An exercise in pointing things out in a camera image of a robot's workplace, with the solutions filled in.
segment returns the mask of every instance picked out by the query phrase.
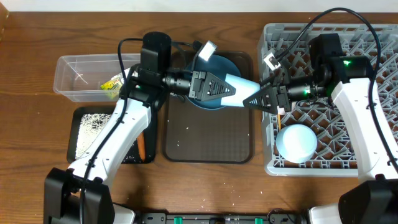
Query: blue plate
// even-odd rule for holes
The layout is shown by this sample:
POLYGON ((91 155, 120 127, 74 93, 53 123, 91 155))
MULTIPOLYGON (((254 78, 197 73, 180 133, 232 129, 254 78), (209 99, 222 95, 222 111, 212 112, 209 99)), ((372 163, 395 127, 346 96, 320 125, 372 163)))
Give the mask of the blue plate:
MULTIPOLYGON (((191 67, 192 65, 189 64, 187 70, 191 70, 191 67)), ((232 61, 219 55, 212 55, 207 62, 198 58, 195 70, 210 72, 221 80, 225 80, 226 74, 242 77, 241 72, 232 61)), ((221 98, 209 101, 197 101, 190 98, 188 100, 195 106, 206 110, 219 110, 225 107, 221 105, 221 98)))

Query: plastic lattice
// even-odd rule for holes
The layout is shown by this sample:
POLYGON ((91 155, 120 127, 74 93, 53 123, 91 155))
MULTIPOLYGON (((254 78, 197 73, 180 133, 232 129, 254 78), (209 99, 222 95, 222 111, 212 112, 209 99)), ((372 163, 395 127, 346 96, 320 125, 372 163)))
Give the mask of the plastic lattice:
MULTIPOLYGON (((288 47, 306 24, 268 24, 259 42, 259 71, 261 80, 273 75, 262 62, 262 57, 269 49, 280 52, 288 47)), ((374 25, 381 41, 381 64, 377 74, 379 97, 384 114, 398 142, 398 26, 374 25)), ((367 27, 361 24, 314 24, 302 39, 292 48, 283 60, 294 77, 307 75, 313 71, 308 52, 308 41, 324 33, 340 35, 343 52, 349 55, 365 55, 372 65, 376 63, 376 43, 367 27)), ((273 138, 279 130, 277 116, 271 115, 273 138)), ((297 106, 293 112, 281 118, 282 128, 301 123, 310 127, 318 138, 318 148, 314 156, 302 164, 292 164, 281 157, 276 148, 271 146, 266 153, 272 153, 274 167, 356 169, 356 158, 352 150, 345 123, 340 112, 330 108, 308 104, 297 106)))

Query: wooden table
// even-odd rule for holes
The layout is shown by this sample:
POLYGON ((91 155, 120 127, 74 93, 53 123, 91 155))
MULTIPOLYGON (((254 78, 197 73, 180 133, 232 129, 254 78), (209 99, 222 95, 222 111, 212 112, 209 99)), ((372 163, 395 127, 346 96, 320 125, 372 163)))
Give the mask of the wooden table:
MULTIPOLYGON (((53 92, 62 55, 116 53, 119 40, 161 31, 173 39, 212 40, 221 50, 247 52, 257 72, 257 41, 270 22, 309 22, 317 13, 38 13, 12 12, 0 43, 0 223, 41 223, 44 179, 66 169, 74 110, 53 92)), ((398 23, 398 14, 365 14, 398 23)), ((348 14, 320 19, 357 23, 348 14)), ((140 44, 124 46, 139 52, 140 44)), ((268 213, 337 202, 355 178, 271 177, 264 171, 261 112, 255 115, 255 156, 245 165, 173 163, 158 153, 148 165, 122 165, 114 202, 170 213, 268 213)), ((158 148, 162 144, 158 139, 158 148)))

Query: clear plastic container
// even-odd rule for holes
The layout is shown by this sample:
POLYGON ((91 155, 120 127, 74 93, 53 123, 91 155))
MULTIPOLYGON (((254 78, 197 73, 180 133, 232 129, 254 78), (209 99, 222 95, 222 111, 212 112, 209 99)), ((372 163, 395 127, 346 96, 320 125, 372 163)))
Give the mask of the clear plastic container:
MULTIPOLYGON (((140 54, 122 54, 125 68, 140 63, 140 54)), ((119 90, 102 90, 101 85, 121 73, 117 54, 72 55, 58 59, 54 92, 74 102, 116 101, 119 90)))

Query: green clip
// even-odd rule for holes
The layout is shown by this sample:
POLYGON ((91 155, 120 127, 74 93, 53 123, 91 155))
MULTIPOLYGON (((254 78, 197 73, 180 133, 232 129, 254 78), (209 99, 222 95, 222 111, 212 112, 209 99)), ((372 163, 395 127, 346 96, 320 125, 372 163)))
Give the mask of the green clip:
POLYGON ((182 224, 182 217, 175 217, 174 224, 182 224))
POLYGON ((255 218, 254 224, 262 224, 262 218, 255 218))

